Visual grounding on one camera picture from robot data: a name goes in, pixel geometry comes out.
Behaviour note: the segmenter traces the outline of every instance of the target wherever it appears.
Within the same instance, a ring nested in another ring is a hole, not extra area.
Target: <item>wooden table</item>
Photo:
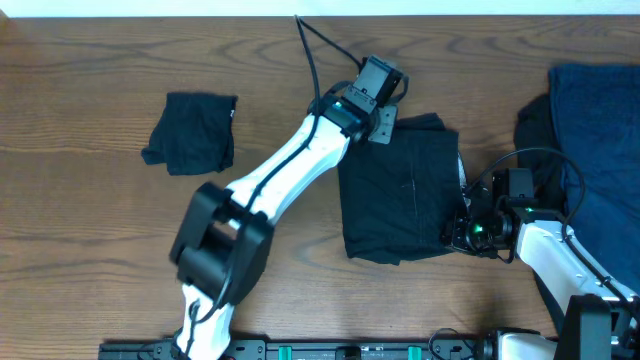
[[[517,111],[566,62],[640,57],[633,17],[309,18],[358,56],[411,76],[400,115],[437,112],[460,132],[470,176],[513,148]],[[321,86],[349,61],[309,35]],[[140,157],[165,94],[240,97],[235,164],[171,177]],[[313,96],[292,18],[24,19],[0,33],[0,353],[95,359],[105,339],[171,334],[183,299],[168,261],[193,191],[255,168]],[[522,263],[463,255],[349,260],[335,171],[278,223],[267,270],[233,328],[274,339],[426,338],[519,326],[554,334]]]

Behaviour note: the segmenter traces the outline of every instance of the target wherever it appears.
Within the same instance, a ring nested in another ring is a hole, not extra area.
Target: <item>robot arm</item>
[[[223,354],[235,305],[265,269],[274,225],[313,180],[340,162],[350,142],[364,136],[389,142],[397,114],[390,99],[401,79],[406,84],[394,64],[370,56],[343,96],[330,92],[322,99],[315,133],[305,148],[314,114],[256,170],[224,190],[206,183],[194,194],[169,255],[178,266],[187,304],[176,337],[183,355],[204,360]],[[269,177],[249,205],[256,188]],[[237,230],[235,239],[219,229],[221,224]]]
[[[562,215],[538,207],[528,169],[494,172],[492,188],[492,197],[486,188],[472,196],[469,209],[447,227],[443,242],[452,250],[479,257],[498,258],[499,250],[509,250],[505,262],[517,255],[540,279],[552,316],[552,308],[557,308],[564,320],[558,342],[530,330],[493,331],[479,343],[476,360],[633,356],[636,293],[609,275],[580,245],[570,226],[571,244],[565,241]],[[606,279],[609,286],[599,279]],[[630,306],[622,306],[610,288]]]
[[[233,192],[231,201],[244,208],[258,183],[304,142],[313,121],[314,115],[308,115],[298,132],[278,152],[249,175],[230,183],[227,190]],[[338,125],[321,116],[315,137],[309,146],[267,183],[250,212],[262,212],[266,215],[267,222],[274,225],[313,180],[340,162],[349,140]],[[238,230],[240,221],[241,219],[230,219],[229,225]],[[183,284],[182,292],[186,304],[198,304],[198,307],[190,309],[187,306],[182,331],[176,339],[178,347],[185,354],[188,353],[192,360],[219,358],[231,341],[229,325],[235,306],[227,303],[222,308],[213,310],[210,319],[202,321],[214,308],[213,300],[195,285]],[[193,326],[193,319],[199,322],[197,326]]]

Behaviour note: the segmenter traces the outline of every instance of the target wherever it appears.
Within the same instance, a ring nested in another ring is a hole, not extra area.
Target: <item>white wall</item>
[[[640,14],[640,0],[0,0],[9,17]]]

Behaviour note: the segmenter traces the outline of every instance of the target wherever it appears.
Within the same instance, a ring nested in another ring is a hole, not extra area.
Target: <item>black fabric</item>
[[[449,252],[440,233],[465,205],[458,133],[436,114],[398,121],[388,145],[354,144],[338,174],[347,256],[398,265]]]
[[[230,167],[236,101],[235,96],[168,93],[149,146],[142,150],[145,163],[166,162],[170,175],[198,175]]]
[[[538,291],[540,292],[540,297],[549,311],[551,321],[553,321],[553,327],[555,327],[556,332],[560,334],[562,332],[562,325],[564,325],[564,312],[556,301],[556,298],[553,297],[551,290],[549,290],[547,285],[544,284],[540,276],[538,276],[535,271],[533,272],[533,279],[535,280]]]
[[[540,95],[518,113],[513,136],[516,149],[546,146],[559,150],[551,120],[551,100]],[[565,195],[562,189],[563,160],[553,154],[531,151],[518,154],[518,167],[533,172],[533,184],[540,206],[564,213]]]

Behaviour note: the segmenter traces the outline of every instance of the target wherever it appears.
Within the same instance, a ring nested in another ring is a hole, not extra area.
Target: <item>navy blue towel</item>
[[[564,65],[549,78],[558,143],[587,183],[571,225],[611,275],[639,292],[640,67]],[[566,164],[563,184],[571,210],[580,187]]]

